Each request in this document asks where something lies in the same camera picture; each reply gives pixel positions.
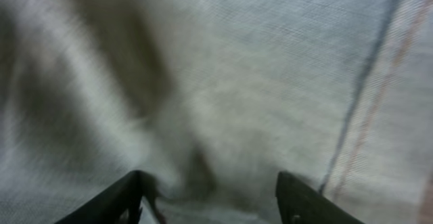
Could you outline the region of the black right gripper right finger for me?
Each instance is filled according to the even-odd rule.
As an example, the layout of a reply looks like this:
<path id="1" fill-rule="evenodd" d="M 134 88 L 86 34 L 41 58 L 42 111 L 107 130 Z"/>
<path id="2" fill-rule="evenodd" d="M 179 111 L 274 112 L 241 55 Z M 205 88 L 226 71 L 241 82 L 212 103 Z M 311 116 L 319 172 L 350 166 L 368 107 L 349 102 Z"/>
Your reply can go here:
<path id="1" fill-rule="evenodd" d="M 363 224 L 289 172 L 279 172 L 275 196 L 283 224 Z"/>

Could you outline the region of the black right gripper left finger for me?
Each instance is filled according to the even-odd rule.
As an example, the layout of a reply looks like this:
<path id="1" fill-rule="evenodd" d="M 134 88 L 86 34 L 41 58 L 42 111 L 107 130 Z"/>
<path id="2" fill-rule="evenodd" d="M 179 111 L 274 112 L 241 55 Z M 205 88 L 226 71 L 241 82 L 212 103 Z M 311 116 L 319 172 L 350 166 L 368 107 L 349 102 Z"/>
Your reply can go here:
<path id="1" fill-rule="evenodd" d="M 131 171 L 56 224 L 138 224 L 145 198 L 157 223 L 166 220 L 156 206 L 159 196 L 154 177 Z"/>

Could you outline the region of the light blue denim shorts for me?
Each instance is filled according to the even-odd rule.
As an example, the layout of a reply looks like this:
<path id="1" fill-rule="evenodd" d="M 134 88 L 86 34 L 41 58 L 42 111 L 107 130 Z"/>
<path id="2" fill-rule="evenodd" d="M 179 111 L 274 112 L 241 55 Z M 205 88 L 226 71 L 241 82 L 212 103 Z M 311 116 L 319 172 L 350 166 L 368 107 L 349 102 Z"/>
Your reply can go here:
<path id="1" fill-rule="evenodd" d="M 130 171 L 169 223 L 279 223 L 287 171 L 432 222 L 432 0 L 1 0 L 1 222 Z"/>

